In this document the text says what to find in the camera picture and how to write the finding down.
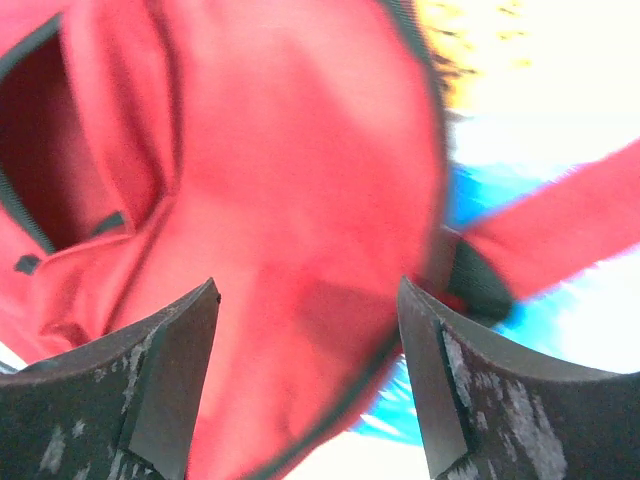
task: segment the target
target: red fabric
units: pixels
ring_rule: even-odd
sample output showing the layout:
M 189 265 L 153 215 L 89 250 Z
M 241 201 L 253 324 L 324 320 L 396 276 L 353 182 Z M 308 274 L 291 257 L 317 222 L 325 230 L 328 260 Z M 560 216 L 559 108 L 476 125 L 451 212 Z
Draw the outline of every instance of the red fabric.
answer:
M 4 51 L 42 12 L 17 29 L 0 15 Z M 33 362 L 214 277 L 189 478 L 255 471 L 396 328 L 398 283 L 422 267 L 445 184 L 425 80 L 373 0 L 74 3 L 60 45 L 1 90 L 16 99 L 0 111 L 3 165 L 63 250 L 13 272 L 44 254 L 0 215 L 0 339 Z M 30 188 L 29 173 L 49 181 Z M 115 210 L 126 228 L 89 238 Z
M 640 140 L 481 222 L 464 238 L 525 299 L 640 242 Z

